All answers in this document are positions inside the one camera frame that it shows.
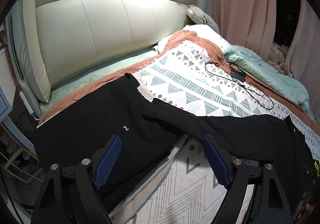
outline white patterned bedspread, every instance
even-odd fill
[[[197,116],[236,116],[271,114],[280,119],[290,115],[293,124],[305,135],[315,159],[320,158],[319,137],[289,109],[272,100],[267,110],[237,84],[205,71],[210,59],[205,49],[184,41],[164,56],[139,71],[146,87],[156,97]],[[229,78],[222,69],[208,64],[207,69]],[[252,95],[266,108],[272,107],[267,97]],[[164,182],[140,209],[130,224],[198,224],[211,223],[226,190],[217,184],[211,167],[196,139],[182,149]],[[241,223],[249,205],[252,187],[248,186],[237,223]]]

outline white cord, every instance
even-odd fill
[[[9,161],[9,159],[6,158],[3,153],[0,152],[0,154],[1,154],[7,161]],[[39,180],[40,182],[43,182],[42,180],[38,179],[37,177],[35,177],[35,176],[33,176],[33,175],[31,175],[31,174],[29,174],[29,173],[21,170],[19,167],[15,166],[13,163],[11,163],[11,165],[13,165],[15,168],[17,168],[18,170],[22,171],[22,172],[25,173],[26,175],[28,175],[28,176],[30,176],[30,177],[32,177],[32,178],[34,178],[34,179],[37,179],[37,180]]]

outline blue gripper pad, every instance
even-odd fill
[[[96,176],[93,182],[96,190],[106,183],[120,151],[121,139],[120,137],[116,137],[97,167]]]
[[[203,139],[203,151],[219,184],[230,187],[229,170],[208,137]]]

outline black cable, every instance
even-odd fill
[[[258,90],[260,90],[260,91],[263,93],[263,95],[261,95],[261,94],[259,94],[259,93],[256,93],[254,90],[251,90],[251,89],[249,89],[249,88],[246,88],[245,85],[241,84],[237,79],[233,78],[232,76],[230,76],[231,79],[229,79],[229,78],[223,77],[223,76],[221,76],[221,75],[217,75],[217,74],[214,74],[214,73],[210,72],[210,71],[207,69],[207,65],[208,65],[208,64],[213,64],[213,63],[210,61],[210,62],[207,62],[207,63],[204,65],[204,69],[205,69],[205,71],[206,71],[209,75],[213,75],[213,76],[216,76],[216,77],[219,77],[219,78],[228,80],[228,81],[232,81],[232,82],[234,82],[235,84],[239,85],[241,88],[243,88],[243,89],[244,89],[261,107],[263,107],[264,109],[266,109],[266,110],[272,110],[272,109],[274,108],[275,103],[272,101],[272,99],[271,99],[268,95],[266,95],[266,94],[264,93],[263,89],[260,88],[258,85],[255,85],[255,84],[252,83],[252,85],[253,85],[254,87],[256,87]],[[271,107],[271,108],[267,108],[267,107],[263,106],[263,105],[260,103],[260,101],[258,101],[249,91],[255,93],[256,95],[258,95],[258,96],[260,96],[260,97],[266,96],[268,99],[270,99],[270,101],[271,101],[271,103],[272,103],[272,107]]]
[[[18,211],[17,211],[16,206],[14,205],[14,203],[13,203],[13,201],[12,201],[11,195],[10,195],[9,190],[8,190],[8,187],[7,187],[7,184],[5,183],[5,180],[4,180],[4,175],[3,175],[3,171],[2,171],[2,167],[1,167],[1,166],[0,166],[0,175],[1,175],[1,180],[2,180],[2,182],[3,182],[3,185],[4,185],[5,192],[6,192],[7,195],[8,195],[9,201],[10,201],[10,203],[11,203],[11,205],[12,205],[15,213],[17,214],[18,219],[20,220],[21,224],[24,224],[22,218],[20,217],[20,215],[19,215],[19,213],[18,213]]]

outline metal bolt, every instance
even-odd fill
[[[272,170],[273,169],[273,166],[270,164],[270,163],[266,163],[266,168],[268,170]]]
[[[241,165],[241,164],[242,164],[242,161],[241,161],[240,159],[236,158],[236,159],[233,160],[233,163],[234,163],[235,165]]]
[[[89,163],[90,163],[90,159],[88,159],[88,158],[82,160],[83,165],[87,165]]]
[[[56,170],[58,168],[58,165],[56,163],[54,163],[53,165],[51,165],[50,169],[51,170]]]

